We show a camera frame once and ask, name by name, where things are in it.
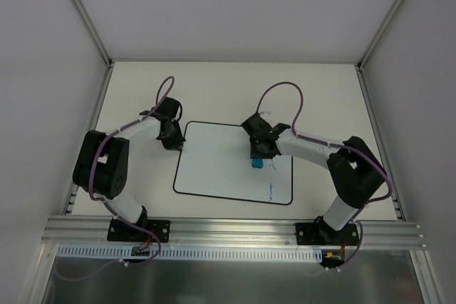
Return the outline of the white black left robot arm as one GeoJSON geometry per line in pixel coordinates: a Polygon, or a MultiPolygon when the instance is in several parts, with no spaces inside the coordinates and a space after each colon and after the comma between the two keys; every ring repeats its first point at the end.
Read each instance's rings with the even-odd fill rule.
{"type": "Polygon", "coordinates": [[[73,170],[73,183],[124,223],[123,231],[134,241],[146,237],[148,223],[147,210],[125,190],[129,157],[154,141],[165,150],[180,152],[185,139],[178,120],[147,117],[110,134],[91,130],[85,134],[73,170]]]}

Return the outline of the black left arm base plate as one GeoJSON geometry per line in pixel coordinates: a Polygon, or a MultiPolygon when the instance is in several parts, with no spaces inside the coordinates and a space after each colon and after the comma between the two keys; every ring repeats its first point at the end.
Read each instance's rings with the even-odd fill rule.
{"type": "Polygon", "coordinates": [[[152,242],[156,239],[146,231],[154,234],[161,243],[169,241],[171,222],[168,220],[147,219],[143,228],[133,228],[131,224],[126,224],[118,219],[111,219],[106,239],[112,242],[133,242],[142,243],[151,238],[152,242]]]}

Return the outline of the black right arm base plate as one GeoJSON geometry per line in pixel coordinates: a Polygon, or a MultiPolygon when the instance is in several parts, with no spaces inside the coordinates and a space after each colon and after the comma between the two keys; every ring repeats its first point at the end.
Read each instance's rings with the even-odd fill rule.
{"type": "Polygon", "coordinates": [[[296,243],[299,246],[356,246],[360,239],[355,224],[346,224],[335,231],[324,222],[296,223],[296,243]]]}

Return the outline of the blue whiteboard eraser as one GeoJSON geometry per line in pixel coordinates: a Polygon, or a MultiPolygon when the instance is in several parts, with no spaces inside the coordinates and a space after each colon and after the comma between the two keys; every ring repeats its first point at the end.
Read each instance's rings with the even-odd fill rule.
{"type": "Polygon", "coordinates": [[[264,167],[264,160],[262,158],[253,158],[251,165],[255,169],[262,169],[264,167]]]}

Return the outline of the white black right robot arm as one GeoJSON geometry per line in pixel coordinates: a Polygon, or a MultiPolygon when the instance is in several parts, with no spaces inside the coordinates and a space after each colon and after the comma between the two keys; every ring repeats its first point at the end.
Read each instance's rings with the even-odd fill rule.
{"type": "Polygon", "coordinates": [[[368,203],[386,182],[385,170],[363,139],[352,136],[343,141],[308,137],[285,126],[249,130],[253,159],[288,156],[303,159],[327,169],[336,198],[322,216],[319,238],[335,244],[344,235],[344,226],[368,203]]]}

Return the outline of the white whiteboard black rim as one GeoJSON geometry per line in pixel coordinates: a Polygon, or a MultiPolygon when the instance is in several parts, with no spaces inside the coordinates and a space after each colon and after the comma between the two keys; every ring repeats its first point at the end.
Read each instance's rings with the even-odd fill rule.
{"type": "Polygon", "coordinates": [[[287,206],[293,201],[293,159],[252,165],[249,136],[238,125],[191,121],[185,127],[173,189],[178,194],[287,206]]]}

